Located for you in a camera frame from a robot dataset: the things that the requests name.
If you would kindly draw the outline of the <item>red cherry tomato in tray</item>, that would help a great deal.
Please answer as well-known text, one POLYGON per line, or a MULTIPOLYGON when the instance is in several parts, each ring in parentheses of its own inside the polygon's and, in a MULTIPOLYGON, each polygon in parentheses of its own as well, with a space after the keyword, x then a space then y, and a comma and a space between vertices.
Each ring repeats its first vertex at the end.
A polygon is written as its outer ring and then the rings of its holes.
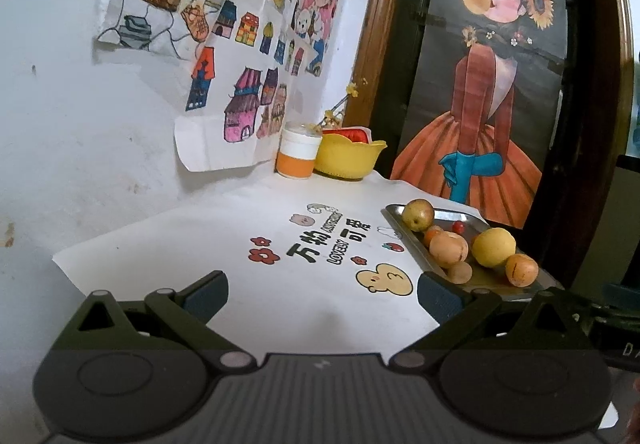
POLYGON ((465 231, 465 225, 462 221, 456 221, 452 225, 452 230, 454 231, 454 233, 463 234, 465 231))

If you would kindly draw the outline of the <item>white printed table cloth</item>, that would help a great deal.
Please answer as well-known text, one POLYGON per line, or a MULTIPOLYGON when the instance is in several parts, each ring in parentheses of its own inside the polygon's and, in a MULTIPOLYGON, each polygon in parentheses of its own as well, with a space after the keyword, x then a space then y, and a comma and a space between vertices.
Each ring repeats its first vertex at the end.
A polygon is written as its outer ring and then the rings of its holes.
POLYGON ((171 210, 56 254, 84 293, 137 300, 220 270, 229 299, 212 328, 268 353, 391 356, 434 331, 416 297, 421 269, 383 217, 415 187, 272 175, 201 206, 171 210))

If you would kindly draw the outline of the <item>yellow plastic bowl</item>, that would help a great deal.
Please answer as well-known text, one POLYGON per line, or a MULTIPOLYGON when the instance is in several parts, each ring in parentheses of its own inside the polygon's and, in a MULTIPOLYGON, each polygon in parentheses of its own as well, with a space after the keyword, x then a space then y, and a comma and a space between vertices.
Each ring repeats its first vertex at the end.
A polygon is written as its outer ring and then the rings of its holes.
POLYGON ((332 178, 361 180, 374 169, 385 141, 355 142, 338 133, 322 135, 314 170, 332 178))

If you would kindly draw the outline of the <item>tan spotted round fruit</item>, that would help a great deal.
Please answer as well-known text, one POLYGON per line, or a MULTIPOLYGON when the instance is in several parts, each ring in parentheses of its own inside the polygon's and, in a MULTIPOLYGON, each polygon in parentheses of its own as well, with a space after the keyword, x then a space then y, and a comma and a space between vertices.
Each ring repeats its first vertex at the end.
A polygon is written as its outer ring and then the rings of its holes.
POLYGON ((428 251, 442 269, 448 270, 452 264, 466 260, 469 244, 457 233, 442 231, 433 238, 428 251))

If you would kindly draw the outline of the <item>white orange glass jar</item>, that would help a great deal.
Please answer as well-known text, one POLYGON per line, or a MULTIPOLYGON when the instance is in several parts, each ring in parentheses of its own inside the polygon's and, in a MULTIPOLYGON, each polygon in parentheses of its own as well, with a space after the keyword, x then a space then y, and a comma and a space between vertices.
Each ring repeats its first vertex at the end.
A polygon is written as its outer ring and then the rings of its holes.
POLYGON ((314 172, 322 134, 303 123, 289 121, 282 130, 276 159, 277 173, 290 179, 308 179, 314 172))

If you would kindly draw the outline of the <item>orange-red tomato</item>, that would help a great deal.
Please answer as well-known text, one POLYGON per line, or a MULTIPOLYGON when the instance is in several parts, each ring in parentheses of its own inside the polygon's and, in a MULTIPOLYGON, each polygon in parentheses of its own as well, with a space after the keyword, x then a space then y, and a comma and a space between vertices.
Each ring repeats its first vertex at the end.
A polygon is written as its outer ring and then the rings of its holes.
POLYGON ((426 248, 430 248, 433 238, 439 235, 440 233, 442 233, 443 230, 444 229, 442 227, 436 224, 433 224, 430 227, 428 227, 423 233, 423 237, 422 237, 423 245, 426 248))

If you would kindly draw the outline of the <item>brown wooden frame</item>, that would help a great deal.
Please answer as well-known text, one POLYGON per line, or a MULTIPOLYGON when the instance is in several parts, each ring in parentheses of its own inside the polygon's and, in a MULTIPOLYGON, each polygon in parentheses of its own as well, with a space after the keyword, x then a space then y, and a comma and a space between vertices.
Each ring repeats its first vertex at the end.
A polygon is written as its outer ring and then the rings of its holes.
POLYGON ((350 97, 346 105, 344 125, 369 126, 378 94, 378 85, 397 0, 369 0, 364 15, 352 82, 358 97, 350 97))

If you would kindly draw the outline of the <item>tan speckled round fruit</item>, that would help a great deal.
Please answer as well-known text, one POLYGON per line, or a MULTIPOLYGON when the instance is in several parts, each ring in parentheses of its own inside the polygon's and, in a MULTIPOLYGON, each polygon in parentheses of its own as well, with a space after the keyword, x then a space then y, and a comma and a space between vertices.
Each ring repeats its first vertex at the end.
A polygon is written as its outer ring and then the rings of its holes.
POLYGON ((525 288, 536 282, 539 267, 537 262, 523 253, 514 253, 506 259, 506 279, 514 287, 525 288))

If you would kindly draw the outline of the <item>small brown kiwi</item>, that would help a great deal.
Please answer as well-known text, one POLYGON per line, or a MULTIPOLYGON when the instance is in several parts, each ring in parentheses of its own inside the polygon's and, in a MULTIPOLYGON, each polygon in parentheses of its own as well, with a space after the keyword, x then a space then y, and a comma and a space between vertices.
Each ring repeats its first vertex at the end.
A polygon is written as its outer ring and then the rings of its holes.
POLYGON ((448 279, 457 285, 468 283, 472 279, 472 276, 473 268, 471 264, 465 261, 456 262, 447 270, 448 279))

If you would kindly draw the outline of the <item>large yellow pear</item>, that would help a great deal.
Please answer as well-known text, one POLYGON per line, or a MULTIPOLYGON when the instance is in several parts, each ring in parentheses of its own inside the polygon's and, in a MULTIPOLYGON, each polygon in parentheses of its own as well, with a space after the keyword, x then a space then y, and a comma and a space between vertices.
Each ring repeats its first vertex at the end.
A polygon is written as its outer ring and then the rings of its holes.
POLYGON ((502 227, 491 227, 474 239, 471 251, 478 264, 497 268, 516 253, 516 240, 502 227))

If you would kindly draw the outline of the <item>house drawings paper sheet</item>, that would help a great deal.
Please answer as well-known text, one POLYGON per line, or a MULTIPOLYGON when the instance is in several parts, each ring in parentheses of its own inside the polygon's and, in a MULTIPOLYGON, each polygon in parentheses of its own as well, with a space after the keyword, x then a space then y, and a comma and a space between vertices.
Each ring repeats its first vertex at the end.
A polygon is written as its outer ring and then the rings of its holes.
POLYGON ((271 1, 233 4, 231 32, 221 24, 212 28, 175 121, 177 154, 191 172, 250 167, 274 157, 311 55, 271 1))

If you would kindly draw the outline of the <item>red item in bowl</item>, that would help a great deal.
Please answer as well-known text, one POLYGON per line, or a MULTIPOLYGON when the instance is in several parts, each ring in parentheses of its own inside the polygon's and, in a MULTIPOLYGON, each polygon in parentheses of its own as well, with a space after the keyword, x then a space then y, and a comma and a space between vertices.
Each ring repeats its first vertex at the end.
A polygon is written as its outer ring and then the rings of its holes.
POLYGON ((356 127, 323 129, 322 133, 341 135, 342 137, 354 143, 370 144, 372 142, 371 130, 368 127, 356 126, 356 127))

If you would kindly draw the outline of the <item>yellow flower twig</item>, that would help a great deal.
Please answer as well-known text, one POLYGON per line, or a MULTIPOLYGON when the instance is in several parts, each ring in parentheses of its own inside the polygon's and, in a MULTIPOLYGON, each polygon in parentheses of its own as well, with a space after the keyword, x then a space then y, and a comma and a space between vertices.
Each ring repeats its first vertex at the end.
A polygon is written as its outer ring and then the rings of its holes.
POLYGON ((317 133, 320 133, 323 130, 342 128, 347 105, 350 101, 357 100, 359 98, 359 90, 360 87, 358 86, 358 82, 349 82, 341 100, 335 103, 332 108, 327 108, 323 112, 318 123, 307 123, 307 127, 309 127, 311 131, 317 133))

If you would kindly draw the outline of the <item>orange dress girl painting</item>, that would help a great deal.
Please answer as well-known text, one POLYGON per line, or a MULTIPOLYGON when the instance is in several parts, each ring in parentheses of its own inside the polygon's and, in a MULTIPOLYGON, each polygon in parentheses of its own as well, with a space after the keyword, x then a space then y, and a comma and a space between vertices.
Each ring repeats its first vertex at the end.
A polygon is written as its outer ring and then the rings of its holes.
POLYGON ((430 0, 392 177, 519 229, 559 113, 566 0, 430 0))

